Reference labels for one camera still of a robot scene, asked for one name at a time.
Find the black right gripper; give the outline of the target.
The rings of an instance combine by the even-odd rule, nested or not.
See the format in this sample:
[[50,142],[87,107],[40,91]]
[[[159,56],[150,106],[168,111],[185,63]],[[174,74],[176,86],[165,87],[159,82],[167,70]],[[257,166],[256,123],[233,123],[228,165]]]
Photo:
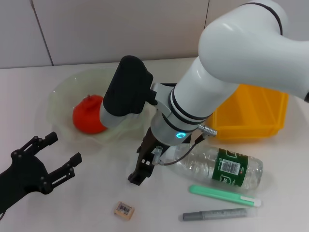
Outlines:
[[152,133],[151,128],[148,128],[145,136],[142,139],[141,145],[137,149],[137,153],[139,153],[139,156],[136,168],[133,173],[131,173],[127,178],[130,183],[140,186],[146,178],[149,178],[152,175],[154,165],[152,165],[152,163],[146,158],[144,158],[144,156],[140,153],[151,153],[157,146],[163,148],[163,154],[169,149],[169,145],[166,145],[156,139]]

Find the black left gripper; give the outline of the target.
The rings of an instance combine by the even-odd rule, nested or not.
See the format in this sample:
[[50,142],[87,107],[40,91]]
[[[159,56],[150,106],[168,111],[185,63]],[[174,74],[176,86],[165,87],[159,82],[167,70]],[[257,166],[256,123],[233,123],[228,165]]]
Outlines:
[[37,191],[49,194],[54,188],[75,177],[74,167],[82,162],[79,152],[51,173],[36,157],[38,152],[56,141],[58,137],[54,131],[45,138],[34,136],[11,154],[11,166],[0,174],[1,211],[6,211],[29,193]]

